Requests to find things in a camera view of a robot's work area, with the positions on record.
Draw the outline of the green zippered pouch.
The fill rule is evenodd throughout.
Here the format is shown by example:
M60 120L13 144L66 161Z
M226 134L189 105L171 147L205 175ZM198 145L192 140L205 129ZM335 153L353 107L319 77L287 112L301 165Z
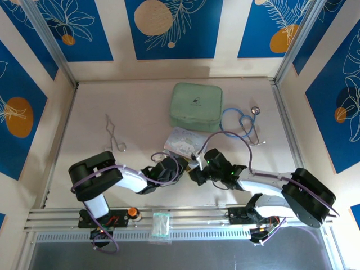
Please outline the green zippered pouch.
M177 83L169 106L173 127L192 131L216 132L223 112L223 91L215 85Z

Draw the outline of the aluminium frame post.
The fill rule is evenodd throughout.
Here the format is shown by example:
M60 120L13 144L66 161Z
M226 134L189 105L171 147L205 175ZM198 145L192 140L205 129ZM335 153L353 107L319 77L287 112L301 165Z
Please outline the aluminium frame post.
M63 72L69 83L76 88L78 84L68 66L66 57L64 56L41 12L37 8L37 5L32 0L19 0L19 2L35 31L42 40L42 43L45 45L49 54L53 58L54 62Z
M292 66L294 58L297 56L299 50L302 48L304 41L306 40L310 30L316 22L317 17L320 14L325 3L326 0L311 0L310 7L304 15L294 39L289 45L289 49L285 53L281 65L277 70L277 73L273 77L274 84L276 86L280 85L287 71Z

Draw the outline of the aluminium front rail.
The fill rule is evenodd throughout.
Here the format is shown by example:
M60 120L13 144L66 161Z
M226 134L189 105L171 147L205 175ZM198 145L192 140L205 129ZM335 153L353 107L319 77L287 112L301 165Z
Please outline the aluminium front rail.
M37 242L89 242L97 228L79 228L79 209L33 209L29 212L24 230L34 232ZM109 227L117 242L135 241L192 241L192 240L248 240L250 231L263 231L266 224L231 225L225 208L173 208L140 210L142 219L128 219L127 227ZM152 237L154 213L170 214L168 237Z

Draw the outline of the blue stethoscope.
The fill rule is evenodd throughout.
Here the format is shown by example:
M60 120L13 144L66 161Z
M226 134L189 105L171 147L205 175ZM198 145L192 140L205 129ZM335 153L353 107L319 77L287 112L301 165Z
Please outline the blue stethoscope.
M240 125L240 128L244 132L244 134L241 137L244 139L248 139L248 141L250 142L250 146L260 146L266 144L266 141L260 141L257 129L255 127L257 116L260 114L260 108L258 106L253 106L251 108L250 115L244 114L238 108L230 107L223 110L222 118L225 116L226 113L231 111L239 114L240 117L238 119L238 123Z

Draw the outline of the aluminium side rail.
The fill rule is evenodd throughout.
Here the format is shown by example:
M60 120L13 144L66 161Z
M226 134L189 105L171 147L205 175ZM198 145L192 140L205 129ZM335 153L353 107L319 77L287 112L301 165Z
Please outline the aluminium side rail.
M44 171L44 178L42 182L42 188L41 188L41 195L37 197L37 207L40 209L44 209L46 207L46 203L48 200L48 194L50 192L52 178L54 175L54 171L56 168L57 160L59 158L59 153L61 150L61 145L64 139L64 135L66 133L67 125L71 116L71 112L74 106L74 102L76 99L78 91L78 85L75 86L72 94L71 99L68 102L67 107L65 107L65 112L62 114L62 117L60 118L56 134L53 140L52 148L49 155L49 164L46 166L46 169Z
M278 108L278 113L280 115L282 126L284 128L287 142L290 148L290 152L292 155L292 159L294 161L296 168L305 168L304 161L302 158L302 154L298 145L298 141L296 139L296 135L291 123L290 116L288 115L288 111L286 108L286 104L284 102L284 99L282 98L282 94L280 91L280 88L277 86L277 84L273 81L271 81L271 89L273 92L273 96Z

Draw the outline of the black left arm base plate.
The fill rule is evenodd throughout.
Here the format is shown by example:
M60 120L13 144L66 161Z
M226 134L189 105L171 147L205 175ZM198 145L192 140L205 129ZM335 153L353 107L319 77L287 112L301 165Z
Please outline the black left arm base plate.
M127 227L128 216L127 210L109 210L103 217L97 218L96 221L103 227L123 228ZM85 209L79 211L79 228L97 228L98 225L91 218L89 212Z

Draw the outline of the silver metal forceps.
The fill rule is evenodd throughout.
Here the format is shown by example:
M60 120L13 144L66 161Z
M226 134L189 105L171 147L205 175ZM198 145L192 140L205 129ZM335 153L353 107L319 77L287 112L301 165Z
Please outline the silver metal forceps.
M108 114L105 114L106 117L106 131L109 135L109 146L105 147L106 151L118 151L118 152L125 152L127 149L126 144L120 140L118 141L115 137L115 125L113 124L113 122L111 121L111 118Z

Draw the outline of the clear plastic bag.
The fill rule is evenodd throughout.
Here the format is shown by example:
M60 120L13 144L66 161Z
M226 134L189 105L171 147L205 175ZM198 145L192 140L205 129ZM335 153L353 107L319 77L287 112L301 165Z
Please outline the clear plastic bag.
M152 237L168 237L170 229L169 213L154 213L152 216Z

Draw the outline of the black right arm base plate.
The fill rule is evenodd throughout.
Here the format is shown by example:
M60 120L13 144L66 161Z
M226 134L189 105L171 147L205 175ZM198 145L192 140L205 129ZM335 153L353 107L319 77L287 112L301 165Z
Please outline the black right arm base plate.
M267 224L269 218L261 216L254 208L231 207L227 210L231 225Z

